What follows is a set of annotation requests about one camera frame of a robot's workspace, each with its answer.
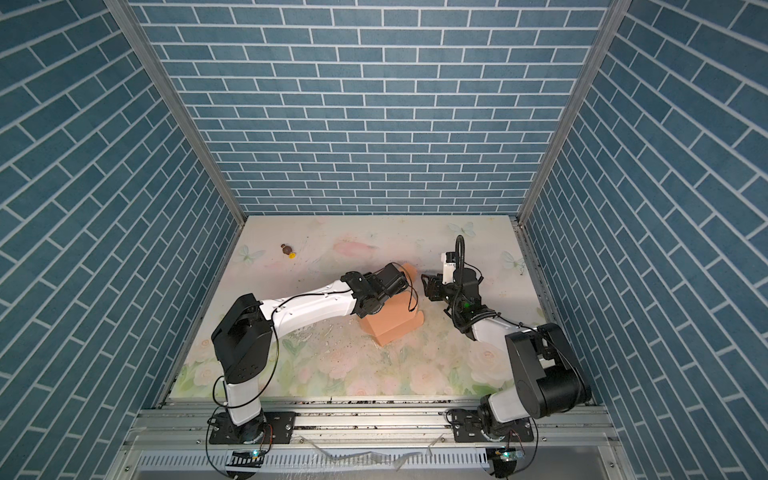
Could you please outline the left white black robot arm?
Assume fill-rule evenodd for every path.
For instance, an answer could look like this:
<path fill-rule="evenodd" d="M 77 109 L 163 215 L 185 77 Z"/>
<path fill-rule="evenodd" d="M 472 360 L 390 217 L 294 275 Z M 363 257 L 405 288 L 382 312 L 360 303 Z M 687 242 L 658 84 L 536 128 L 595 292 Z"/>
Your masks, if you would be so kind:
<path fill-rule="evenodd" d="M 376 314 L 411 286 L 411 276 L 389 263 L 374 272 L 347 272 L 326 286 L 285 298 L 238 297 L 210 337 L 223 372 L 225 401 L 219 407 L 238 427 L 260 420 L 267 385 L 259 376 L 282 336 L 336 317 Z"/>

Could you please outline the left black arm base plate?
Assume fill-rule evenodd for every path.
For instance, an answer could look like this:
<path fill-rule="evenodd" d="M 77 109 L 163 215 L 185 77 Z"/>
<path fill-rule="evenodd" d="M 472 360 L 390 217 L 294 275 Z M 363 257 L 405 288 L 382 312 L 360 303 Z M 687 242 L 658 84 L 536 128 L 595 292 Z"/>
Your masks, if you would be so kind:
<path fill-rule="evenodd" d="M 208 442 L 214 445 L 289 444 L 297 415 L 294 412 L 262 412 L 254 419 L 236 425 L 227 412 L 208 420 Z"/>

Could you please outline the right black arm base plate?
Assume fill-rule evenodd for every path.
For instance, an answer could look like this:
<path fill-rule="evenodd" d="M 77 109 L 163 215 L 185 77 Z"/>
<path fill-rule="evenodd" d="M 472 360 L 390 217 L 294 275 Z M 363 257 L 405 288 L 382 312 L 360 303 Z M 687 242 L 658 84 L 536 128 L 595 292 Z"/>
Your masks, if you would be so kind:
<path fill-rule="evenodd" d="M 532 422 L 521 418 L 498 422 L 490 410 L 448 409 L 443 414 L 457 443 L 531 442 L 534 440 Z"/>

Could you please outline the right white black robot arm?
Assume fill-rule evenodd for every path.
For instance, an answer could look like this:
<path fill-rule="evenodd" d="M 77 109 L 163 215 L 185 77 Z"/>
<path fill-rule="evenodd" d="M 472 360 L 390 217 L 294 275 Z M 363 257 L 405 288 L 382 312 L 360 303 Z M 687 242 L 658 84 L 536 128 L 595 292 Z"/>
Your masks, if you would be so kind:
<path fill-rule="evenodd" d="M 591 386 L 559 325 L 534 327 L 504 318 L 483 303 L 480 279 L 471 268 L 461 274 L 423 274 L 421 282 L 429 300 L 446 304 L 445 313 L 461 334 L 496 348 L 511 370 L 511 387 L 480 400 L 478 415 L 485 431 L 565 413 L 592 399 Z"/>

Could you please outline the orange cardboard paper box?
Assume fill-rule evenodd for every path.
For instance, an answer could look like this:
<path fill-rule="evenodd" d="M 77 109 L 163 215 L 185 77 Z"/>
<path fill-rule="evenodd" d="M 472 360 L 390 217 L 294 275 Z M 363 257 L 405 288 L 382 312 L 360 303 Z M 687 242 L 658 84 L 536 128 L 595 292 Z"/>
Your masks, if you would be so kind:
<path fill-rule="evenodd" d="M 378 313 L 359 319 L 358 323 L 379 346 L 418 329 L 424 323 L 424 313 L 419 310 L 417 287 L 407 287 L 389 299 Z"/>

